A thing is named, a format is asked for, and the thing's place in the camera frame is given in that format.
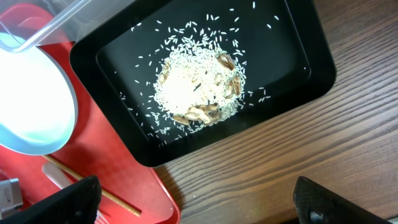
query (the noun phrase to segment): black tray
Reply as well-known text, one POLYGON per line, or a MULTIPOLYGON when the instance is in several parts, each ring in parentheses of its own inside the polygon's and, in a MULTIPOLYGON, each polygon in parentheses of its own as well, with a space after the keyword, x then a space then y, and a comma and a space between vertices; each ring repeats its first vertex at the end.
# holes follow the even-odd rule
POLYGON ((321 97, 333 86, 336 77, 312 0, 256 1, 255 9, 252 1, 242 0, 137 0, 76 43, 70 63, 131 154, 141 164, 151 167, 321 97), (220 18, 207 21, 206 14, 220 18), (170 35, 168 27, 178 36, 173 28, 185 28, 189 21, 198 24, 198 32, 187 29, 180 37, 191 34, 198 37, 202 27, 225 30, 228 35, 223 36, 220 45, 229 53, 234 52, 231 41, 238 40, 239 49, 246 51, 239 61, 248 62, 244 89, 254 94, 252 97, 246 94, 245 107, 226 121, 185 136, 169 120, 169 135, 159 134, 158 139, 149 135, 155 134, 150 127, 156 127, 153 117, 144 116, 147 107, 158 107, 153 100, 147 102, 154 89, 146 82, 156 81, 155 66, 160 71, 158 61, 169 54, 160 47, 170 35), (239 31, 229 31, 230 27, 238 27, 239 31), (260 103, 258 99, 264 93, 259 87, 264 87, 266 95, 271 96, 260 103), (174 140, 178 134, 182 138, 174 140))

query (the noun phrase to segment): wood grain surface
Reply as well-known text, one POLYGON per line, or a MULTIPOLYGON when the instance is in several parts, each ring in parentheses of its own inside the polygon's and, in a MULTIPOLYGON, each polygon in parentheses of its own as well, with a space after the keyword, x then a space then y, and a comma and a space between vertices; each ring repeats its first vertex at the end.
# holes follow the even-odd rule
POLYGON ((319 100, 157 168, 182 223, 296 217, 304 175, 383 218, 398 214, 398 0, 315 0, 338 69, 319 100))

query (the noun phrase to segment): black object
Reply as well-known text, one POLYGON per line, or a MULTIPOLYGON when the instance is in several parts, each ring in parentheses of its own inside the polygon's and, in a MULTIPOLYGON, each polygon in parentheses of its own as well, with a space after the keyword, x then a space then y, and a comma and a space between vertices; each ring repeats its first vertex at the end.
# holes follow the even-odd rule
POLYGON ((93 224, 100 201, 100 182, 97 177, 89 176, 9 218, 0 220, 0 224, 93 224))
POLYGON ((336 69, 312 0, 256 2, 253 9, 251 1, 241 0, 137 0, 72 48, 73 70, 138 162, 159 166, 317 99, 333 86, 336 69), (207 21, 206 14, 220 18, 207 21), (184 35, 174 31, 189 21, 198 24, 197 33, 192 29, 186 29, 184 35), (130 30, 140 22, 141 26, 130 30), (158 61, 168 57, 169 51, 160 47, 167 47, 164 39, 170 36, 168 27, 179 38, 193 35, 198 40, 201 28, 208 35, 207 27, 226 31, 220 45, 231 54, 235 52, 232 40, 238 40, 239 49, 246 51, 239 61, 248 62, 244 88, 254 92, 252 97, 246 94, 243 110, 188 136, 172 121, 162 122, 162 115, 160 127, 153 117, 144 116, 150 111, 160 112, 155 110, 158 104, 148 98, 154 95, 154 89, 146 82, 156 81, 155 66, 160 71, 158 61), (231 27, 240 30, 229 31, 231 27), (264 87, 271 98, 258 103, 264 96, 259 87, 264 87), (125 101, 119 92, 126 95, 125 101), (149 135, 156 135, 151 126, 172 129, 170 135, 159 133, 158 139, 149 135), (183 137, 175 141, 178 134, 183 137))
POLYGON ((297 180, 294 204, 300 224, 389 223, 306 177, 297 180))

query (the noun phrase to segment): pile of rice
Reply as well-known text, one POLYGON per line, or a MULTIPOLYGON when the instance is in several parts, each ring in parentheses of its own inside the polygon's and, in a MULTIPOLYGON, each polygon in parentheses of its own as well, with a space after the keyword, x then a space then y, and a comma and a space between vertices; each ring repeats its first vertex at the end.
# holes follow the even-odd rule
POLYGON ((219 47, 211 49, 197 46, 190 41, 182 47, 177 47, 170 53, 170 57, 164 59, 163 66, 169 65, 169 73, 164 83, 160 83, 163 69, 157 74, 158 80, 154 84, 154 99, 168 114, 183 116, 193 106, 218 104, 221 114, 219 121, 224 121, 237 112, 242 106, 238 99, 244 93, 245 79, 242 66, 233 60, 234 70, 230 70, 218 61, 220 54, 227 54, 219 47), (216 85, 216 75, 221 75, 221 83, 216 85), (227 84, 239 77, 241 92, 226 99, 227 84))

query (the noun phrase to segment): wooden chopstick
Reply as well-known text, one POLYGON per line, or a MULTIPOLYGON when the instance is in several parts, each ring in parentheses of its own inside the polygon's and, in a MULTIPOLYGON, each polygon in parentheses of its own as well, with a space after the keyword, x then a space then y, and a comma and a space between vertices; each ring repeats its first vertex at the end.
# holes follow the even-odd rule
MULTIPOLYGON (((49 155, 44 155, 43 157, 46 160, 52 162, 57 167, 59 167, 61 170, 67 172, 72 177, 76 178, 77 180, 81 180, 83 178, 82 176, 77 174, 75 171, 69 169, 67 166, 63 165, 62 163, 60 163, 58 160, 54 159, 53 157, 51 157, 49 155)), ((129 211, 129 212, 135 214, 136 216, 140 217, 141 212, 139 212, 136 209, 132 208, 130 205, 124 203, 122 200, 118 199, 113 194, 111 194, 111 193, 107 192, 106 190, 102 189, 102 195, 104 195, 105 197, 109 198, 114 203, 120 205, 122 208, 125 208, 127 211, 129 211)))

